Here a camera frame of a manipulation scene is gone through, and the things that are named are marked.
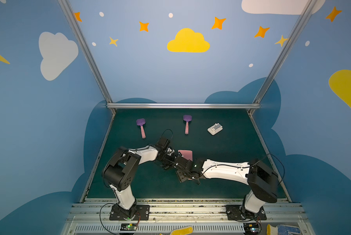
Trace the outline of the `pink square paper sheet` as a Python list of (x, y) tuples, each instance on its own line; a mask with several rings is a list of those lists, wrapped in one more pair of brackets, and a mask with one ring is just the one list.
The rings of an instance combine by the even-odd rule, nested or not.
[(193, 161), (193, 152), (191, 150), (179, 150), (178, 151), (183, 158), (189, 160), (189, 161)]

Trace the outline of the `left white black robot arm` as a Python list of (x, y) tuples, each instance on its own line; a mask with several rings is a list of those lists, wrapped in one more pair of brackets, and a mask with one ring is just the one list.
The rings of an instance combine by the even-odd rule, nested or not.
[(137, 213), (137, 201), (131, 183), (140, 164), (158, 161), (166, 170), (175, 166), (177, 154), (170, 147), (170, 142), (161, 137), (154, 145), (135, 149), (120, 147), (114, 153), (102, 171), (103, 182), (108, 184), (117, 199), (117, 204), (113, 206), (114, 215), (131, 220)]

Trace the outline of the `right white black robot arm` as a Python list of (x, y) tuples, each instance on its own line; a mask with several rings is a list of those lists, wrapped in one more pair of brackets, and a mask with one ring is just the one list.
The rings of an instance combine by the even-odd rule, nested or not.
[(239, 182), (250, 187), (239, 208), (241, 220), (254, 219), (265, 203), (277, 202), (278, 174), (259, 159), (243, 163), (224, 163), (211, 159), (193, 162), (182, 155), (172, 163), (177, 169), (181, 183), (192, 180), (197, 184), (200, 179), (224, 179)]

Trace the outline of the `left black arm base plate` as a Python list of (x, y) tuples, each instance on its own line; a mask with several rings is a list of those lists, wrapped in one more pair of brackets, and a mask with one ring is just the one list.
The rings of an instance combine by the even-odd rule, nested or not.
[(140, 220), (149, 220), (149, 205), (136, 205), (134, 204), (130, 209), (126, 210), (120, 207), (119, 205), (113, 205), (109, 220), (111, 221), (138, 221)]

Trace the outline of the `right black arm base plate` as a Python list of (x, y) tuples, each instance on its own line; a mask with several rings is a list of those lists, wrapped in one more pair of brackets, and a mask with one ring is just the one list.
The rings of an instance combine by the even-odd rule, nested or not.
[(243, 205), (227, 205), (225, 208), (226, 215), (229, 220), (235, 220), (239, 222), (267, 220), (267, 216), (263, 207), (261, 207), (257, 213), (246, 210)]

